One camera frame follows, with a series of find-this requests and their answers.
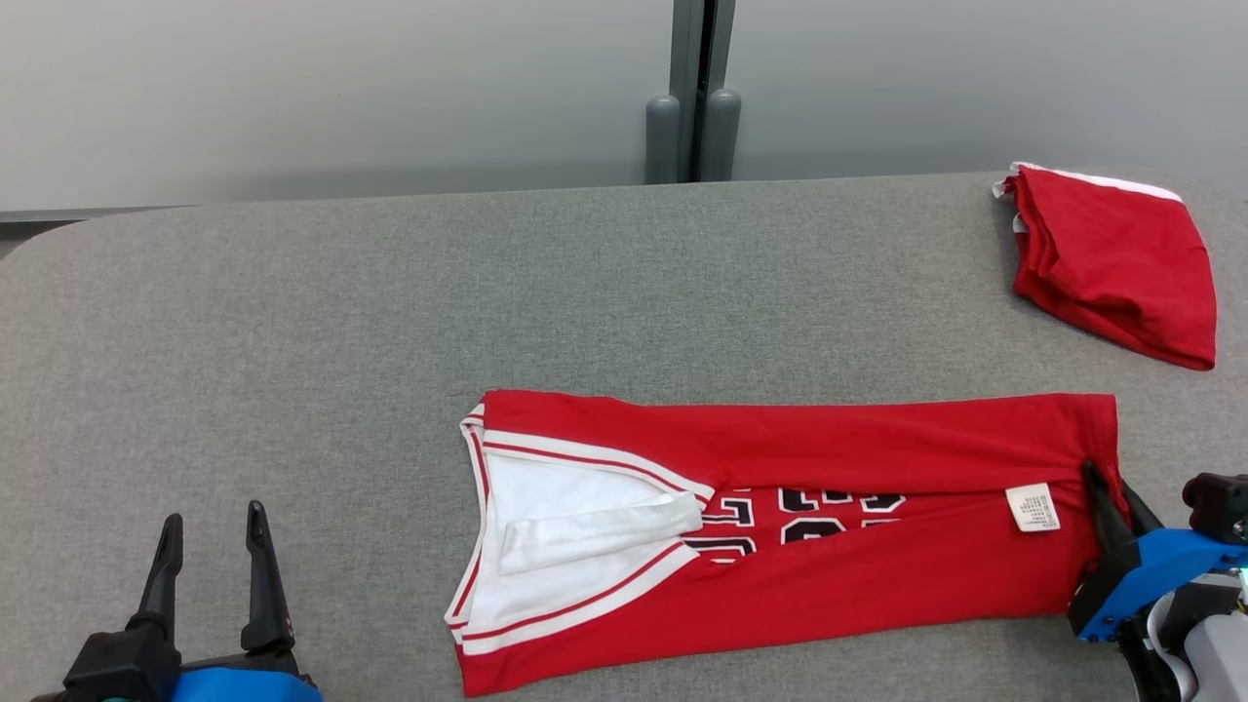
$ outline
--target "red fabric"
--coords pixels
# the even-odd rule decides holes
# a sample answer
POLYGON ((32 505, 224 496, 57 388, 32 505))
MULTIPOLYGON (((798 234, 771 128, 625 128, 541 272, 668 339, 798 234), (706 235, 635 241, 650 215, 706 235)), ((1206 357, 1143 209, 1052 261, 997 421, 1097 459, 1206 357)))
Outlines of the red fabric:
MULTIPOLYGON (((887 515, 896 522, 773 543, 728 565, 706 552, 602 617, 492 653, 461 651, 468 696, 669 656, 1062 613, 1098 556, 1081 475, 1086 461, 1097 462, 1127 516, 1112 396, 640 407, 494 391, 484 403, 489 430, 619 448, 711 485, 708 515, 728 513, 720 498, 741 488, 763 496, 779 495, 778 487, 811 491, 807 500, 825 490, 900 493, 906 501, 887 515), (1041 482, 1061 528, 1023 533, 1003 491, 1041 482)), ((839 513, 849 523, 860 506, 839 513)), ((755 525, 760 541, 776 526, 769 523, 755 525)), ((728 526, 691 536, 730 533, 728 526)))
POLYGON ((1028 230, 1015 235, 1017 295, 1146 356, 1213 368, 1213 275, 1183 202, 1028 166, 1006 186, 1028 230))

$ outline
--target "care label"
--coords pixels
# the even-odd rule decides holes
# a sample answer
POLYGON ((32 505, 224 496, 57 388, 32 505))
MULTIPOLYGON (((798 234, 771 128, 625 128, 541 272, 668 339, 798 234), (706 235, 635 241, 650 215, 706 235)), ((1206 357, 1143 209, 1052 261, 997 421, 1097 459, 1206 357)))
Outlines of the care label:
POLYGON ((1011 487, 1006 491, 1006 501, 1013 512, 1015 522, 1022 531, 1053 531, 1062 528, 1053 508, 1053 496, 1047 482, 1011 487))

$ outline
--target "red jersey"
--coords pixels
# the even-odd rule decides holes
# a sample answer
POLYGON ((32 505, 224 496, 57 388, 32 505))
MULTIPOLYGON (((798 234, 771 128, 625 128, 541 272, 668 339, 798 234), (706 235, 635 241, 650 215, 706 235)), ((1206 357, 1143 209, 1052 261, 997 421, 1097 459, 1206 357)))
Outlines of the red jersey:
POLYGON ((462 431, 480 533, 446 618, 468 696, 1061 613, 1098 557, 1087 461, 1127 515, 1112 396, 641 407, 507 390, 462 431))

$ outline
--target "robotic arm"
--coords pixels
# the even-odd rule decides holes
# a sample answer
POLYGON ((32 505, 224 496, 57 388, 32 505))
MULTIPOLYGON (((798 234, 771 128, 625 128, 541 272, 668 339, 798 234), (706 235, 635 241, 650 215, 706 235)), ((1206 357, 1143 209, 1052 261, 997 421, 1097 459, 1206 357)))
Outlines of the robotic arm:
POLYGON ((1192 478, 1191 530, 1162 527, 1124 487, 1128 526, 1093 463, 1085 478, 1102 557, 1071 600, 1075 635, 1117 643, 1141 702, 1248 701, 1248 476, 1192 478))
POLYGON ((87 637, 65 690, 31 702, 322 702, 295 662, 295 630, 277 571, 265 506, 247 507, 251 616, 243 653, 182 663, 173 646, 175 582, 182 570, 182 516, 165 520, 139 611, 126 628, 87 637))

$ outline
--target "gray wall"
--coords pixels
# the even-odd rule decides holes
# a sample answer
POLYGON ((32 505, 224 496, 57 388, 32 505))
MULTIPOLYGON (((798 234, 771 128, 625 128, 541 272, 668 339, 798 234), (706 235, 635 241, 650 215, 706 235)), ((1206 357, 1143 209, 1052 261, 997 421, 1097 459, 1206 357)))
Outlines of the gray wall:
POLYGON ((0 217, 640 182, 670 42, 671 0, 2 1, 0 217))
POLYGON ((1243 0, 739 0, 734 177, 1159 167, 1248 195, 1243 0))

